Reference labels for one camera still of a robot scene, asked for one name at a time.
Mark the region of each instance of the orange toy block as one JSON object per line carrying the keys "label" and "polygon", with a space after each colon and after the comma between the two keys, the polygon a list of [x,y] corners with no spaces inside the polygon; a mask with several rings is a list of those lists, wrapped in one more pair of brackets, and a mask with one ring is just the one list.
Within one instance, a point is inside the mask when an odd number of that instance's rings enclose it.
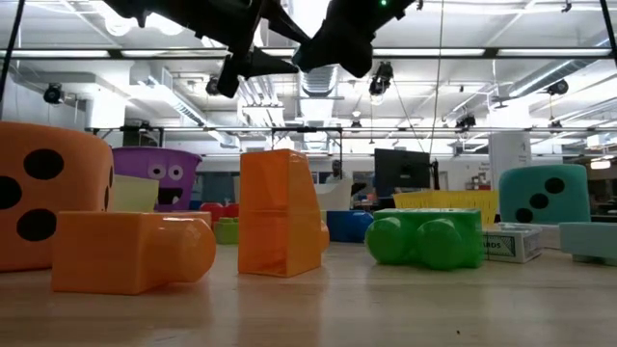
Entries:
{"label": "orange toy block", "polygon": [[53,251],[54,291],[135,295],[199,280],[214,262],[216,242],[202,219],[61,212]]}
{"label": "orange toy block", "polygon": [[204,221],[212,229],[212,214],[210,212],[166,212],[167,217],[194,218]]}
{"label": "orange toy block", "polygon": [[51,266],[59,211],[105,211],[112,151],[74,130],[0,121],[0,271]]}
{"label": "orange toy block", "polygon": [[321,217],[309,161],[289,149],[242,154],[238,271],[292,277],[321,266]]}

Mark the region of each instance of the googly eye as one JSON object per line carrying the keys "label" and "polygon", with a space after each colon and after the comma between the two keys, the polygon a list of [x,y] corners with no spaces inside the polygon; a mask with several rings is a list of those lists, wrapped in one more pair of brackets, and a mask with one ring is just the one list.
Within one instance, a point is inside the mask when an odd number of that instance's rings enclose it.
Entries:
{"label": "googly eye", "polygon": [[152,179],[161,179],[165,177],[165,174],[165,167],[160,164],[154,164],[148,168],[148,176]]}
{"label": "googly eye", "polygon": [[169,176],[173,180],[180,180],[184,175],[182,167],[179,165],[172,165],[169,169]]}

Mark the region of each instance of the cable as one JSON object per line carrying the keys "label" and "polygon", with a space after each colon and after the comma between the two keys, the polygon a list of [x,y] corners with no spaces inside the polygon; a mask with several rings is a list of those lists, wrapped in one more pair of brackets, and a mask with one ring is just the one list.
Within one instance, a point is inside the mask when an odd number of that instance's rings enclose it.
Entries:
{"label": "cable", "polygon": [[403,103],[403,98],[401,97],[401,93],[398,91],[398,85],[397,85],[396,81],[392,81],[392,84],[394,85],[394,88],[396,89],[396,94],[398,95],[398,102],[400,102],[401,107],[403,108],[403,113],[405,114],[405,118],[407,119],[407,122],[409,123],[409,126],[412,128],[412,131],[414,132],[414,137],[417,140],[417,144],[420,145],[420,149],[423,152],[425,152],[424,151],[424,147],[422,147],[422,141],[417,137],[416,129],[414,128],[414,125],[412,124],[412,120],[410,120],[409,114],[407,113],[407,110],[405,109],[405,104]]}
{"label": "cable", "polygon": [[435,140],[435,123],[437,122],[437,106],[440,99],[440,78],[442,74],[442,46],[443,46],[443,9],[445,8],[445,0],[442,0],[442,19],[440,22],[440,55],[437,59],[437,88],[435,89],[435,108],[433,110],[433,127],[431,128],[431,146],[428,149],[428,155],[433,152],[433,141]]}
{"label": "cable", "polygon": [[19,3],[17,3],[17,11],[15,12],[13,30],[11,31],[11,38],[9,39],[7,52],[5,53],[4,62],[2,63],[2,74],[0,74],[0,103],[2,103],[2,99],[4,98],[4,89],[7,84],[7,78],[9,77],[11,56],[13,55],[13,49],[15,47],[15,41],[17,40],[17,33],[19,32],[19,26],[21,25],[21,17],[23,16],[23,8],[25,7],[25,5],[26,0],[19,0]]}

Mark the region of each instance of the purple bucket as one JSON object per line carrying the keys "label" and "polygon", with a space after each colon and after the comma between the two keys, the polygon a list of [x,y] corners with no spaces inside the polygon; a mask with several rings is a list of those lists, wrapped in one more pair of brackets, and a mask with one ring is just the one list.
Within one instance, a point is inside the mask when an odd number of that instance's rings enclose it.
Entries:
{"label": "purple bucket", "polygon": [[197,154],[157,147],[113,149],[116,174],[159,181],[157,211],[189,209],[195,170],[201,161]]}

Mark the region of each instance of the orange cylinder block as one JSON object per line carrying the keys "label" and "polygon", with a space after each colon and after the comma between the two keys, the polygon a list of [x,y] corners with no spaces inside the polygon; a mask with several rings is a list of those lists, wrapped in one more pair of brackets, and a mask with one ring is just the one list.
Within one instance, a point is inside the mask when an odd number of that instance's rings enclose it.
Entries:
{"label": "orange cylinder block", "polygon": [[199,280],[214,262],[214,233],[202,219],[173,215],[61,212],[53,290],[135,295]]}
{"label": "orange cylinder block", "polygon": [[177,217],[177,218],[194,218],[201,219],[204,221],[210,229],[212,227],[212,213],[210,212],[196,212],[196,211],[187,211],[187,212],[166,212],[165,216],[167,217]]}

